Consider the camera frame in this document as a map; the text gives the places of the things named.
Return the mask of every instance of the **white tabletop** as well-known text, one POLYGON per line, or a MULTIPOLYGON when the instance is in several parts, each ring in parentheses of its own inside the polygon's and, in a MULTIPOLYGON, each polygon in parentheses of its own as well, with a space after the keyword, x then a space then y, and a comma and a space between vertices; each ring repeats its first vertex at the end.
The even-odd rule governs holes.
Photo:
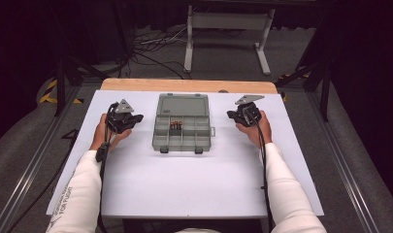
MULTIPOLYGON (((210 151, 203 154, 171 151, 160 153, 151 146, 160 92, 96 91, 81 132, 49 203, 51 215, 57 197, 70 180, 79 158, 90 147, 102 113, 126 99, 136 114, 144 115, 133 133, 108 156, 103 186, 102 215, 151 218, 244 218, 266 216, 263 167, 258 149, 239 132, 226 112, 235 111, 240 93, 207 93, 211 126, 215 128, 210 151)), ((286 163, 323 215, 311 176, 289 117, 278 94, 264 94, 256 101, 267 113, 273 140, 286 163)))

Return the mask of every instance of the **gray floor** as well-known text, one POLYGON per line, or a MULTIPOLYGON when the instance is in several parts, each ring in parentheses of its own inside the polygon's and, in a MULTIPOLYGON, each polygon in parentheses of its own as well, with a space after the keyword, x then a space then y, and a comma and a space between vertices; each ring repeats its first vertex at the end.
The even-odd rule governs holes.
MULTIPOLYGON (((198 34, 195 39, 193 66, 190 76, 195 80, 230 80, 230 81, 267 81, 274 82, 280 75, 291 74, 299 61, 314 30, 272 30, 265 48, 265 54, 271 67, 272 75, 263 76, 259 62, 252 48, 259 34, 246 31, 237 37, 230 37, 223 33, 210 31, 198 34)), ((184 59, 185 43, 178 41, 155 52, 147 52, 159 62, 178 61, 184 59)), ((187 77, 182 68, 173 63, 167 63, 178 73, 187 77)), ((112 64, 98 66, 105 69, 112 64)), ((130 69, 125 67, 122 76, 134 78, 178 79, 168 69, 160 65, 144 66, 130 62, 130 69)), ((41 87, 36 96, 38 101, 45 91, 47 82, 41 87)), ((96 89, 100 87, 97 79, 85 79, 79 89, 78 98, 83 104, 72 104, 62 122, 53 135, 51 144, 43 154, 44 160, 34 180, 24 188, 26 194, 12 220, 14 221, 38 196, 47 185, 49 179, 58 169, 61 160, 69 149, 70 140, 61 139, 63 135, 73 129, 80 129, 89 102, 96 89)), ((317 186, 325 216, 320 219, 328 232, 393 232, 393 199, 378 175, 375 166, 369 158, 363 144, 354 131, 342 104, 331 89, 329 99, 329 123, 320 121, 318 112, 314 109, 316 93, 306 93, 300 88, 301 81, 281 89, 287 94, 286 110, 297 135, 299 144, 307 160, 311 176, 317 186), (337 163, 337 150, 332 147, 325 131, 332 130, 334 143, 339 146, 346 165, 351 171, 351 177, 357 186, 349 186, 341 166, 337 163), (358 191, 365 203, 357 203, 353 199, 352 191, 358 191), (358 205, 366 206, 373 223, 369 229, 364 223, 365 212, 358 211, 358 205)), ((54 122, 55 105, 51 103, 39 104, 38 108, 20 120, 0 140, 0 214, 4 211, 16 184, 25 172, 29 162, 38 151, 41 142, 46 139, 45 134, 49 125, 54 122)), ((22 219, 13 232, 42 232, 49 223, 45 215, 51 198, 53 185, 37 202, 35 207, 22 219)), ((110 232, 120 232, 121 221, 106 219, 110 232)))

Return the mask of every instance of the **table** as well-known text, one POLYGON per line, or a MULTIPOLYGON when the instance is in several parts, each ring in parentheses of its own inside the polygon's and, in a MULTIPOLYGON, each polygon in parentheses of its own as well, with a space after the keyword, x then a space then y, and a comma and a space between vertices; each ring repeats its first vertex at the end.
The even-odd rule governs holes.
MULTIPOLYGON (((227 118, 227 110, 242 93, 265 94, 256 105, 268 113, 274 142, 280 145, 292 172, 303 184, 317 215, 323 215, 306 161, 287 112, 272 83, 107 79, 95 93, 69 156, 56 192, 70 179, 79 157, 89 147, 97 116, 115 99, 131 104, 134 114, 145 115, 129 140, 122 141, 108 158, 102 215, 118 218, 260 218, 264 205, 263 167, 258 150, 227 118), (227 90, 232 93, 216 93, 227 90), (216 128, 210 151, 161 154, 151 147, 155 107, 160 92, 208 92, 211 126, 216 128)), ((50 202, 48 214, 54 202, 50 202)))

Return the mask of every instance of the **gray plastic box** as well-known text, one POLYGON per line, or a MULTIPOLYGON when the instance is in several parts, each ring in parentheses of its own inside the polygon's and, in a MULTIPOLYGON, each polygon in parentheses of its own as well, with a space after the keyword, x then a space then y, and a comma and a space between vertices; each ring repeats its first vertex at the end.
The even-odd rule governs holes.
POLYGON ((211 149, 209 100, 206 94, 160 94, 152 146, 162 153, 211 149))

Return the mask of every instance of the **white sleeve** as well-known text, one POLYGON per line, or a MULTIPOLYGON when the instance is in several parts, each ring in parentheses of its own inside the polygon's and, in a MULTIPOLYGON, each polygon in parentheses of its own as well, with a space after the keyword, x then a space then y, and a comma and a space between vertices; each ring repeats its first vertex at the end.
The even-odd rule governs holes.
POLYGON ((269 202, 276 223, 272 232, 326 232, 278 147, 273 143, 265 147, 269 202))
POLYGON ((79 160, 57 201, 47 232, 95 232, 102 188, 101 163, 95 156, 96 150, 89 150, 79 160))

